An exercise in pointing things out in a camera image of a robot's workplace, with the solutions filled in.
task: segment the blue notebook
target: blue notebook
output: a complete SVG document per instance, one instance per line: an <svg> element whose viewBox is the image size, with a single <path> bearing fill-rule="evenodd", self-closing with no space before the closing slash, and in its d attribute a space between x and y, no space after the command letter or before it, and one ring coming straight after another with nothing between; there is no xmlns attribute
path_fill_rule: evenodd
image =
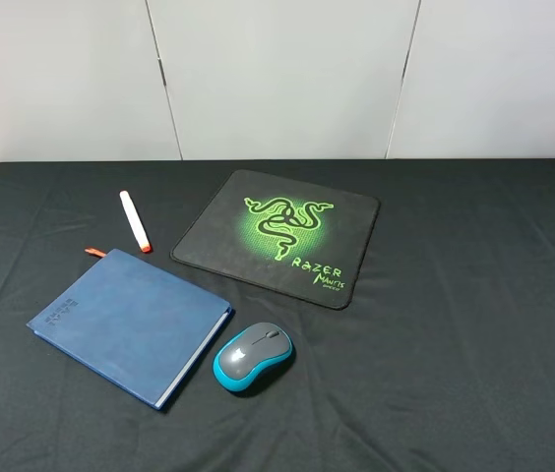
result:
<svg viewBox="0 0 555 472"><path fill-rule="evenodd" d="M230 312L216 295L114 249L28 327L159 409Z"/></svg>

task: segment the gray mouse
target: gray mouse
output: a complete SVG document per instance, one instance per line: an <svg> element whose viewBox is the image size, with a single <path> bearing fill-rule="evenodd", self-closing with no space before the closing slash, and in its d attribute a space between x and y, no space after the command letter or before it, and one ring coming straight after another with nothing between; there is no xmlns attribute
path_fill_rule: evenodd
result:
<svg viewBox="0 0 555 472"><path fill-rule="evenodd" d="M230 391L242 391L267 368L285 361L293 344L272 323L252 324L225 344L213 363L216 379Z"/></svg>

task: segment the mouse pad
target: mouse pad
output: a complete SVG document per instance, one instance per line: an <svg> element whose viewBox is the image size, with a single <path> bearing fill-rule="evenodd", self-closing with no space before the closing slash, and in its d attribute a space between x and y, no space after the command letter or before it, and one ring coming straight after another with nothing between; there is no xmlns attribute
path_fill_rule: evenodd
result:
<svg viewBox="0 0 555 472"><path fill-rule="evenodd" d="M341 309L351 299L378 207L371 197L237 170L171 256Z"/></svg>

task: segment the white marker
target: white marker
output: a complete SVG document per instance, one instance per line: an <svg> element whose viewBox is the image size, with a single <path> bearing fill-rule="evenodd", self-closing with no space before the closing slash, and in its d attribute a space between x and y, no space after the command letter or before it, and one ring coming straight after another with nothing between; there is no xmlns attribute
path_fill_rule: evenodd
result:
<svg viewBox="0 0 555 472"><path fill-rule="evenodd" d="M140 245L140 249L143 253L150 252L151 243L149 243L147 233L144 230L144 226L142 226L142 221L140 221L140 217L138 216L136 207L135 205L133 205L131 197L129 197L129 192L127 192L126 190L120 192L120 200L122 201L124 212L127 213L129 224L131 225L131 229L133 230L133 235L136 237L136 240Z"/></svg>

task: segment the razer logo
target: razer logo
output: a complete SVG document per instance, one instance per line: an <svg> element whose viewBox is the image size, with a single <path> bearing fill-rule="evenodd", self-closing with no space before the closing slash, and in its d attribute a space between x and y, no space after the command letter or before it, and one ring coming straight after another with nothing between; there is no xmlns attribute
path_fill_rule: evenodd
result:
<svg viewBox="0 0 555 472"><path fill-rule="evenodd" d="M256 225L256 230L261 234L277 239L276 261L281 261L290 251L297 246L299 240L293 234L293 229L314 231L321 226L318 213L325 209L334 208L333 204L317 204L306 202L295 207L289 199L278 197L265 204L245 199L245 205L253 214L265 214Z"/></svg>

